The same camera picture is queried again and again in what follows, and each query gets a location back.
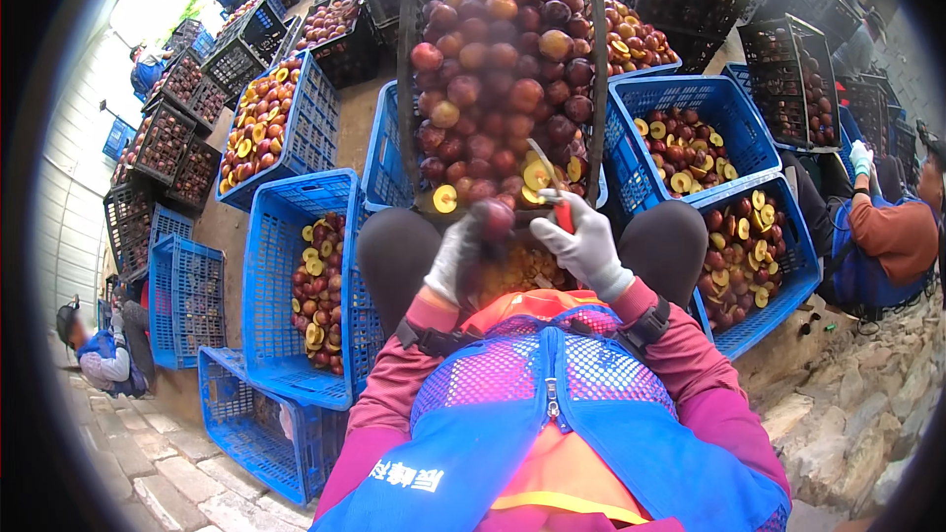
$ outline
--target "cap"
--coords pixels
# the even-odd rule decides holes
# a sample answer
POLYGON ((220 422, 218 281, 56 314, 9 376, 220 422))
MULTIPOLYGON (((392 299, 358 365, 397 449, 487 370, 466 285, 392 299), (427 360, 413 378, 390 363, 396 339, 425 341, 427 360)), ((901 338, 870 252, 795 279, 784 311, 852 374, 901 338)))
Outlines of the cap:
POLYGON ((59 334, 60 341, 69 345, 69 335, 72 331, 72 325, 76 320, 76 311, 78 310, 78 294, 72 297, 72 301, 60 307, 56 313, 56 333, 59 334))

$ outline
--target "work glove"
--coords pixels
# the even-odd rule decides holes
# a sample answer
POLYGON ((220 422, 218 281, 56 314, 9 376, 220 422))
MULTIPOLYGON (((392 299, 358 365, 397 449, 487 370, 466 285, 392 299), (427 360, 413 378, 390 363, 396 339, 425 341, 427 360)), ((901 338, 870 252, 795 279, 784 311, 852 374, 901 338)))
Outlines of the work glove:
MULTIPOLYGON (((553 198, 555 190, 540 190, 538 194, 553 198)), ((634 272, 621 267, 611 225, 580 196, 568 192, 561 196, 572 206, 575 233, 563 231, 547 218, 532 220, 529 230, 557 257, 559 267, 594 290, 603 302, 613 302, 634 281, 634 272)))
POLYGON ((860 140, 855 140, 850 146, 850 166, 854 168, 854 178, 859 174, 870 176, 870 167, 874 162, 874 152, 860 140))
POLYGON ((457 307, 461 301, 467 302, 460 291, 469 289, 468 270, 479 265, 482 224, 486 221, 483 211, 482 203, 477 202, 443 233, 431 271, 424 278, 427 287, 457 307))

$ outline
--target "pink long-sleeve shirt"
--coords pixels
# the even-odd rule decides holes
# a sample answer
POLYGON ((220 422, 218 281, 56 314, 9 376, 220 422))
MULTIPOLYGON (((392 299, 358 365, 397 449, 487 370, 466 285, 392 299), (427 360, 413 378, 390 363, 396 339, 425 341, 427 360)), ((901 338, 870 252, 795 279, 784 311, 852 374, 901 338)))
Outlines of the pink long-sleeve shirt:
MULTIPOLYGON (((610 306, 621 322, 631 325, 657 296, 639 278, 610 306)), ((432 297, 418 295, 408 310, 408 321, 421 328, 452 331, 457 310, 432 297)), ((739 388, 738 373, 707 339, 692 317, 671 304, 670 325, 658 342, 647 347, 648 367, 660 378, 676 402, 680 423, 699 439, 716 444, 742 464, 775 481, 791 496, 785 471, 778 462, 759 417, 739 388)), ((421 384, 440 364, 416 347, 402 349, 396 337, 377 356, 368 385, 348 420, 348 436, 316 510, 318 520, 353 491, 377 460, 410 440, 410 408, 421 384)), ((675 518, 635 526, 645 532, 683 532, 675 518)), ((540 505, 490 510, 476 532, 612 532, 604 514, 561 513, 540 505)))

